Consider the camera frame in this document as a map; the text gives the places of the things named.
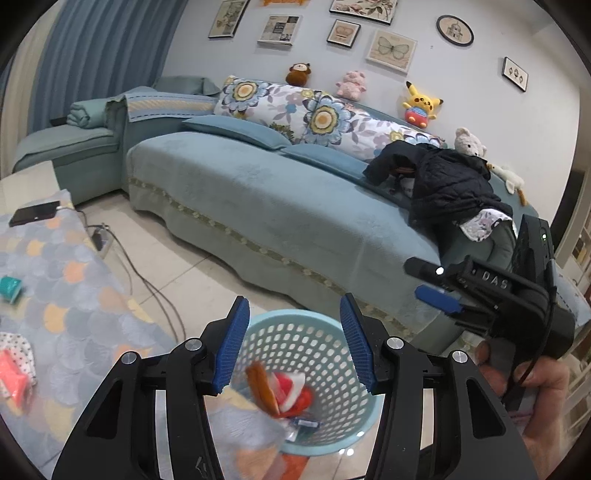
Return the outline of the blue tiger playing card box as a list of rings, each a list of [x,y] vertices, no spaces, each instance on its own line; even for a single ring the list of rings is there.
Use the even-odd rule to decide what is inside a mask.
[[[304,428],[312,431],[318,430],[318,428],[321,426],[321,423],[319,423],[316,419],[303,416],[294,417],[291,419],[291,423],[293,423],[294,426],[297,426],[297,428]]]

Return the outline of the red white paper cup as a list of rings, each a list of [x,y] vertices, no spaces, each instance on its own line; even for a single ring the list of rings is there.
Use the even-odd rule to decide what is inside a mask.
[[[314,395],[301,372],[273,372],[269,386],[273,392],[273,417],[291,418],[311,407]]]

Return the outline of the black jacket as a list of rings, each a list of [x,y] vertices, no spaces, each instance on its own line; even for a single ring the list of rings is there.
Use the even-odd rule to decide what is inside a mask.
[[[513,209],[495,193],[483,158],[397,140],[363,175],[375,186],[392,177],[414,180],[409,222],[437,242],[444,262],[471,255],[509,265],[516,245]]]

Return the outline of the white power strip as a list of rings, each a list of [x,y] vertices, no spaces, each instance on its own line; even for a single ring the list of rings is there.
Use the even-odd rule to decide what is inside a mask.
[[[104,259],[113,244],[114,237],[110,227],[101,224],[90,227],[90,240],[98,255]]]

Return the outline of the yellow pikachu plush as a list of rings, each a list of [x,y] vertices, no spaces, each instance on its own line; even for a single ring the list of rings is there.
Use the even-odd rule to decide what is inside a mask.
[[[437,118],[436,110],[444,103],[444,100],[422,94],[410,81],[406,82],[406,86],[409,97],[403,102],[405,120],[415,127],[426,129],[430,121]]]

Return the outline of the teal sofa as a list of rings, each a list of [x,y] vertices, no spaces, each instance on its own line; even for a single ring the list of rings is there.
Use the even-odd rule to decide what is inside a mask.
[[[337,316],[339,299],[352,294],[367,315],[428,350],[457,339],[457,328],[416,299],[418,282],[404,264],[418,257],[448,266],[471,255],[440,258],[437,242],[410,224],[411,198],[395,177],[360,185],[280,150],[183,128],[186,119],[216,115],[218,97],[140,86],[106,99],[104,127],[65,122],[36,131],[20,141],[12,173],[51,162],[76,202],[121,189],[134,209],[158,216],[242,280],[308,309]],[[527,208],[490,173],[513,209],[517,241]]]

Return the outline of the floral long pillow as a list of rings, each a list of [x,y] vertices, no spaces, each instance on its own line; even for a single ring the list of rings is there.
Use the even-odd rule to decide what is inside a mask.
[[[322,90],[235,76],[226,78],[214,113],[263,125],[294,145],[320,145],[362,161],[398,140],[447,146],[438,136],[399,120],[377,119]]]

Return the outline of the pink pig plush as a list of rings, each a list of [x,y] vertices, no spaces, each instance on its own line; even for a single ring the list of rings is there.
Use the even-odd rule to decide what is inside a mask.
[[[362,71],[354,70],[346,72],[342,81],[335,83],[337,95],[351,101],[359,101],[363,93],[367,91],[366,75]]]

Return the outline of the cream sheer curtain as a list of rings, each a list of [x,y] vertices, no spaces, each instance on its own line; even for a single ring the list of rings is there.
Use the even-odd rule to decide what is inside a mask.
[[[12,173],[17,146],[28,135],[37,70],[63,5],[64,1],[57,1],[35,22],[19,44],[10,65],[1,102],[1,177]]]

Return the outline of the blue curtain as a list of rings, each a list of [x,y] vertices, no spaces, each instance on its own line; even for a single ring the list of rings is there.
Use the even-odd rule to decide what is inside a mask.
[[[67,1],[50,31],[33,84],[28,131],[47,128],[76,101],[150,86],[185,1]]]

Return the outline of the round picture frame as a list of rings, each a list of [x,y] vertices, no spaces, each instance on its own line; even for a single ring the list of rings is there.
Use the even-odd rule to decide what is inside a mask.
[[[475,36],[472,28],[457,16],[440,16],[437,19],[436,27],[440,35],[455,46],[469,47],[474,42]]]

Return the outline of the butterfly picture frame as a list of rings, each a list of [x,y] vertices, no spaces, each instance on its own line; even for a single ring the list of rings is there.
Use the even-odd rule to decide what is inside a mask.
[[[377,30],[366,59],[370,63],[407,74],[418,42],[386,30]]]

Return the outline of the flower painting picture frame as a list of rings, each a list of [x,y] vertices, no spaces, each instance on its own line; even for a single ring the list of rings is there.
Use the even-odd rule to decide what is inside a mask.
[[[391,25],[398,0],[334,0],[329,11]]]

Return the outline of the crown picture frame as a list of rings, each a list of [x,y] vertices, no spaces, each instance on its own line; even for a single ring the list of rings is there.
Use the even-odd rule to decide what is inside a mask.
[[[358,23],[336,19],[329,31],[327,42],[336,46],[352,48],[360,29],[361,26]]]

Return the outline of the newspaper collage picture frame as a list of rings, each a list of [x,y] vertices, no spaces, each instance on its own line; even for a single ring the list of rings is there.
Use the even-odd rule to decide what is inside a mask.
[[[257,42],[276,46],[291,47],[298,27],[301,26],[301,15],[270,15],[264,24],[262,34]]]

